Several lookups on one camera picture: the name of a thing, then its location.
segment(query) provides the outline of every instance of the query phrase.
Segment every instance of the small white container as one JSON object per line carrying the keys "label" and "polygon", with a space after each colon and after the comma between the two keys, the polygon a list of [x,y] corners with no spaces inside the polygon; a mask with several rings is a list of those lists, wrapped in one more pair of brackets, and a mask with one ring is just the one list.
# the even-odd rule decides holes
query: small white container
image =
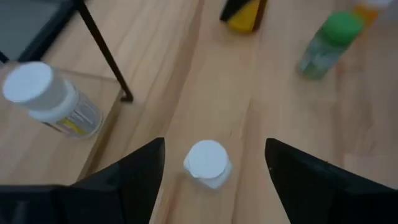
{"label": "small white container", "polygon": [[211,189],[221,187],[232,171],[232,163],[224,147],[213,140],[196,143],[186,156],[183,165],[193,178]]}
{"label": "small white container", "polygon": [[31,117],[70,137],[88,138],[101,126],[97,106],[45,63],[29,62],[11,71],[2,92]]}

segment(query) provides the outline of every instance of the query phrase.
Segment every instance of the white bottle cap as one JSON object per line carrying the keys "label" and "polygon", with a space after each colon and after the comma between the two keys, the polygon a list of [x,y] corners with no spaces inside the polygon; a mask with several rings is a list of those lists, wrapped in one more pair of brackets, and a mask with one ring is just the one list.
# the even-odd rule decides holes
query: white bottle cap
{"label": "white bottle cap", "polygon": [[64,100],[67,89],[49,65],[29,62],[9,73],[2,93],[7,100],[29,110],[49,110]]}
{"label": "white bottle cap", "polygon": [[195,178],[215,178],[224,172],[228,162],[224,147],[213,140],[196,143],[187,155],[189,171]]}

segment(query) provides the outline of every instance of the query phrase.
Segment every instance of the green cap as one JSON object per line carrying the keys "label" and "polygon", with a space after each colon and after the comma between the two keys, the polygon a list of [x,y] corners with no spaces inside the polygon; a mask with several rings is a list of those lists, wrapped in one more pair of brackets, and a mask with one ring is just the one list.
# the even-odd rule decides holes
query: green cap
{"label": "green cap", "polygon": [[350,12],[333,13],[320,29],[321,35],[333,45],[346,46],[364,29],[364,22]]}

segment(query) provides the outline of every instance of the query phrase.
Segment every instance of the clear plastic bottle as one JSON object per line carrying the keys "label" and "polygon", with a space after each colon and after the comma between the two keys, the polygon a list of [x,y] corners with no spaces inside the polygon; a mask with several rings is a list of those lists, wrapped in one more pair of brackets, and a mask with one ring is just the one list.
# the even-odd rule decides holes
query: clear plastic bottle
{"label": "clear plastic bottle", "polygon": [[336,12],[309,43],[298,69],[307,78],[321,79],[363,30],[363,21],[350,12]]}

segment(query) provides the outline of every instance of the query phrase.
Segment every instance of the orange object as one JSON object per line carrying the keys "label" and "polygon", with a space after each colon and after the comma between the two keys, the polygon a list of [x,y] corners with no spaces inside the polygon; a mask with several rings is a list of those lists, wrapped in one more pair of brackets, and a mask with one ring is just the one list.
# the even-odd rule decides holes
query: orange object
{"label": "orange object", "polygon": [[380,15],[380,13],[387,8],[391,0],[362,0],[354,7],[354,14],[362,18],[365,26],[370,26]]}

